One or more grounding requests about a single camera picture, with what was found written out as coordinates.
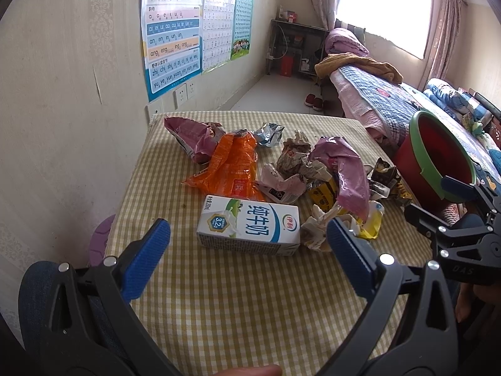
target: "pink snack bag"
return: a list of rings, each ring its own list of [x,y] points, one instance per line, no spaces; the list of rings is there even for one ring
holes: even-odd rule
[[[342,137],[321,138],[310,154],[339,174],[336,201],[364,222],[369,216],[369,181],[360,155]]]
[[[217,143],[226,134],[219,123],[202,123],[184,117],[166,117],[164,126],[197,164],[210,161]]]

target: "wall socket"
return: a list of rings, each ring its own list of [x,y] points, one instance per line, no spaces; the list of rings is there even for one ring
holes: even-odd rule
[[[146,117],[148,124],[151,123],[151,119],[153,119],[155,114],[163,113],[162,100],[155,100],[150,104],[146,105]]]
[[[195,82],[193,79],[191,81],[186,82],[186,88],[187,88],[188,100],[190,100],[193,96],[195,96]]]
[[[186,93],[186,83],[178,87],[174,91],[174,103],[176,104],[176,109],[181,107],[183,103],[188,100],[188,95]]]

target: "checkered tablecloth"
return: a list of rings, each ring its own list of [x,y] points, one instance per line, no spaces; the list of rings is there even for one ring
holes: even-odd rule
[[[303,130],[315,145],[321,136],[344,136],[364,163],[387,159],[355,120],[271,112],[182,112],[169,115],[221,123],[227,131],[256,130],[264,122],[285,126],[283,138]],[[277,363],[285,375],[315,374],[347,336],[365,306],[331,253],[301,247],[292,257],[255,256],[211,250],[196,239],[204,196],[181,182],[199,171],[164,128],[151,123],[146,142],[115,218],[106,249],[118,256],[162,217],[169,221],[170,246],[141,298],[137,316],[167,357],[186,375],[213,374],[232,367]],[[258,149],[259,166],[276,161],[281,147]],[[311,202],[298,202],[301,221]],[[423,265],[429,243],[384,203],[379,252],[400,262]],[[375,354],[395,333],[404,299]]]

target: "human hand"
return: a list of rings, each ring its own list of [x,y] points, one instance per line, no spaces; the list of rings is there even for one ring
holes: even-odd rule
[[[466,320],[472,311],[472,302],[474,296],[480,300],[501,307],[501,283],[495,283],[492,286],[477,286],[462,283],[457,298],[455,308],[456,320],[462,322]]]
[[[259,368],[234,368],[223,370],[214,376],[281,376],[281,367],[276,364]]]

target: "educational poster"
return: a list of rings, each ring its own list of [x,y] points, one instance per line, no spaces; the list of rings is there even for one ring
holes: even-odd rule
[[[231,59],[235,0],[204,0],[202,70],[211,71]]]
[[[141,31],[149,101],[202,72],[202,0],[142,0]]]
[[[247,55],[251,48],[252,6],[254,0],[236,0],[231,59]]]

